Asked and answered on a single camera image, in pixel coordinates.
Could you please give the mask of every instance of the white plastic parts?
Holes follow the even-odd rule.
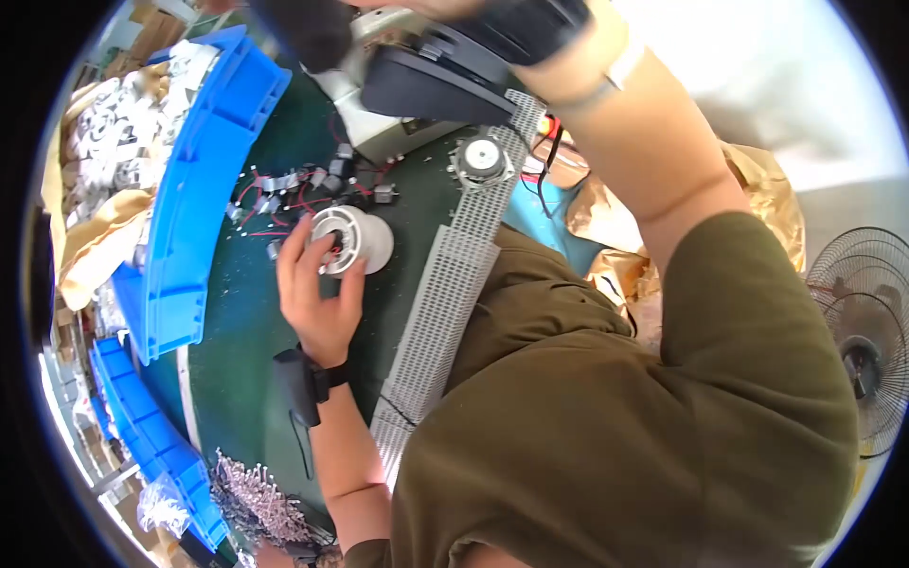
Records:
[[[378,272],[395,248],[395,236],[388,223],[350,205],[328,207],[315,215],[310,242],[332,233],[339,240],[338,246],[325,256],[320,272],[336,278],[358,258],[367,259],[367,274]]]

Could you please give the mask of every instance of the blue tray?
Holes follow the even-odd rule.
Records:
[[[208,274],[225,205],[249,148],[290,83],[290,72],[238,25],[193,42],[222,50],[195,99],[155,198],[145,268],[112,280],[139,360],[202,341]],[[149,64],[166,61],[166,51]]]
[[[192,517],[189,530],[214,552],[227,536],[227,524],[212,502],[202,458],[161,413],[115,337],[95,341],[89,358],[120,439],[142,475],[149,483],[161,473],[171,476]]]

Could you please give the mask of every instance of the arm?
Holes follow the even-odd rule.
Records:
[[[319,296],[318,270],[333,237],[305,246],[312,217],[287,237],[277,261],[281,312],[312,359],[329,369],[347,360],[347,347],[360,323],[365,262],[345,272],[336,298]],[[341,550],[391,534],[391,496],[379,452],[350,386],[336,386],[319,405],[321,423],[310,429],[315,470],[325,506],[335,522]]]
[[[575,42],[515,74],[554,106],[583,98],[625,50],[628,26],[605,0]],[[724,211],[750,211],[710,125],[649,50],[624,91],[559,116],[594,172],[634,214],[661,274],[682,238]]]

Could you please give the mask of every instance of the electric fan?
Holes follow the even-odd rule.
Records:
[[[909,244],[876,227],[836,237],[806,283],[843,357],[859,409],[859,455],[886,453],[909,399]]]

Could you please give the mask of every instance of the hand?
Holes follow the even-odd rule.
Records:
[[[303,350],[325,369],[343,364],[363,316],[366,260],[348,268],[336,298],[319,296],[319,267],[334,244],[326,235],[306,246],[313,218],[305,216],[281,246],[277,261],[281,314],[294,328]]]
[[[259,568],[294,568],[294,559],[280,548],[262,539],[255,551],[255,563]]]

